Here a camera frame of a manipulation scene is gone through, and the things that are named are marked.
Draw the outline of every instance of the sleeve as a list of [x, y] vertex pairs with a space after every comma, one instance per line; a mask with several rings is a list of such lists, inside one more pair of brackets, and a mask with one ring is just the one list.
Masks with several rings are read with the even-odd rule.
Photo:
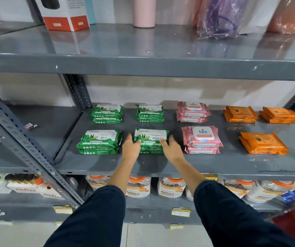
[[125, 208], [120, 188], [101, 187], [61, 224], [44, 247], [120, 246]]
[[295, 246], [295, 239], [216, 181], [203, 181], [193, 198], [214, 247]]

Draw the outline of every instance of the white and red box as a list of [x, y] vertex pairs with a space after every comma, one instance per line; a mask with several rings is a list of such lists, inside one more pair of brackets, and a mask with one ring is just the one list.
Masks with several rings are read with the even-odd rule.
[[48, 30], [89, 28], [84, 0], [35, 0]]

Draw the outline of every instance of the human hand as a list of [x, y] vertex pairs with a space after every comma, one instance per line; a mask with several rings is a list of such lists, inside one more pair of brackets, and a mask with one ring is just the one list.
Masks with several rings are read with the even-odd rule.
[[181, 146], [174, 140], [174, 136], [169, 137], [169, 145], [163, 138], [159, 138], [160, 144], [164, 149], [166, 158], [173, 164], [183, 163], [185, 160]]
[[141, 140], [133, 143], [131, 133], [127, 135], [127, 138], [122, 145], [122, 162], [126, 164], [134, 164], [141, 150]]

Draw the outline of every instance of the floor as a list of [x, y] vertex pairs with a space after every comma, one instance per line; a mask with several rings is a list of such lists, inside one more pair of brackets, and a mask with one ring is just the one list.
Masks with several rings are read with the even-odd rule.
[[[42, 247], [57, 226], [54, 223], [0, 222], [0, 247]], [[203, 226], [185, 225], [170, 230], [170, 225], [124, 224], [121, 247], [212, 247]]]

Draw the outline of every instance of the stack of pink wipes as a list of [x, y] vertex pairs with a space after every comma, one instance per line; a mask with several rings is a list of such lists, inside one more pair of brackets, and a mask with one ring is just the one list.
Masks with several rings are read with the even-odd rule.
[[183, 102], [177, 104], [176, 118], [180, 122], [203, 123], [210, 116], [206, 104], [198, 102]]
[[186, 126], [182, 128], [185, 151], [188, 154], [216, 154], [223, 146], [215, 126]]

